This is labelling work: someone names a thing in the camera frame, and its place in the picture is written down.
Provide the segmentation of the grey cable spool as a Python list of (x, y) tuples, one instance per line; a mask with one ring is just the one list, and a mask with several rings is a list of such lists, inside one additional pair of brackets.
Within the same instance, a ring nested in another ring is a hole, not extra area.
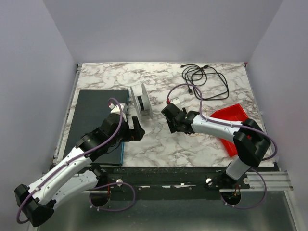
[(129, 90), (132, 101), (132, 105), (129, 107), (129, 114), (137, 116), (139, 120), (146, 120), (146, 117), (153, 120), (152, 104), (145, 84), (131, 86)]

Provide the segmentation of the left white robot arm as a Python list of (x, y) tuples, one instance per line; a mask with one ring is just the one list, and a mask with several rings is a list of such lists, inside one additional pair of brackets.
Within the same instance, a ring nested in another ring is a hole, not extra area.
[(106, 172), (97, 165), (84, 172), (77, 184), (73, 184), (73, 176), (108, 153), (110, 147), (121, 142), (140, 141), (145, 130), (137, 116), (132, 117), (132, 122), (133, 128), (130, 128), (123, 116), (110, 113), (101, 126), (84, 134), (71, 152), (47, 174), (30, 185), (17, 186), (14, 190), (19, 206), (17, 223), (30, 222), (34, 227), (40, 226), (71, 192), (78, 193), (108, 183)]

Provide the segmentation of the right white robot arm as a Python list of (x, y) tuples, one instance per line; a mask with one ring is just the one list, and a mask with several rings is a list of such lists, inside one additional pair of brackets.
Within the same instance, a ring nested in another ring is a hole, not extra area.
[(252, 119), (228, 121), (197, 111), (186, 113), (173, 103), (169, 103), (162, 114), (171, 133), (207, 134), (232, 142), (238, 157), (225, 170), (227, 178), (232, 180), (238, 180), (250, 168), (259, 166), (271, 145), (268, 135)]

